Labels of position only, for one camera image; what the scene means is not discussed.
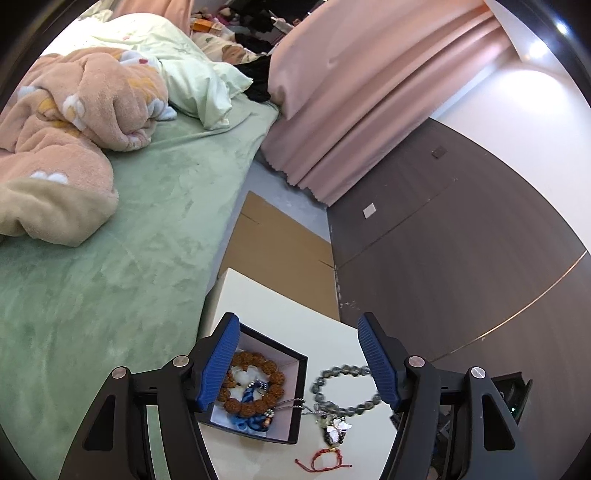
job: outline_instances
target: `butterfly pendant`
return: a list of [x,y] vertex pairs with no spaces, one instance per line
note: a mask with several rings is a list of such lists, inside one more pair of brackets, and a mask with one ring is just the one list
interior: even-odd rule
[[332,424],[329,424],[325,429],[324,441],[329,447],[336,447],[343,443],[347,430],[351,428],[351,425],[345,422],[343,419],[335,417],[332,419]]

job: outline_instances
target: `blue gripper pad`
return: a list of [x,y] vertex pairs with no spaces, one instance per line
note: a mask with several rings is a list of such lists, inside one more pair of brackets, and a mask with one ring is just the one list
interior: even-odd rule
[[365,315],[359,319],[357,336],[380,397],[395,410],[400,403],[396,370],[392,368]]
[[201,388],[195,399],[201,411],[206,411],[209,404],[217,398],[228,366],[236,353],[238,340],[240,340],[240,321],[236,315],[233,315],[203,369]]

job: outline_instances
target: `screw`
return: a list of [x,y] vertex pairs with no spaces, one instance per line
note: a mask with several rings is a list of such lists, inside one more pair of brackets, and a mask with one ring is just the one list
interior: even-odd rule
[[421,368],[425,366],[425,360],[417,355],[413,355],[408,359],[408,364],[414,368]]
[[189,357],[187,355],[179,355],[175,357],[173,360],[173,365],[175,367],[185,367],[189,364]]
[[480,367],[474,367],[470,370],[470,373],[474,378],[485,378],[486,372]]
[[127,375],[127,369],[125,367],[117,367],[111,372],[111,376],[115,379],[123,378]]

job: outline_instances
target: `fleece blanket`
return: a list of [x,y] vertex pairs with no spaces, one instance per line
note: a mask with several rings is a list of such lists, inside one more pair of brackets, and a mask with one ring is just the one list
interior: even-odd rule
[[176,117],[158,70],[136,51],[38,59],[0,114],[0,236],[78,246],[115,212],[101,148],[146,147]]

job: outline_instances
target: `gray floor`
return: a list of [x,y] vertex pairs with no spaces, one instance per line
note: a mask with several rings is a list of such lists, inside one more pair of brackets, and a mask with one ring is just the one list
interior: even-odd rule
[[246,180],[238,194],[236,205],[228,222],[228,227],[213,262],[212,277],[209,281],[210,290],[217,277],[217,271],[222,264],[223,256],[228,247],[236,220],[240,215],[242,204],[248,192],[254,192],[264,198],[274,207],[293,218],[308,230],[330,242],[329,222],[326,215],[326,205],[317,202],[309,192],[298,187],[292,187],[283,175],[273,170],[265,161],[261,152],[257,152],[255,161],[246,175]]

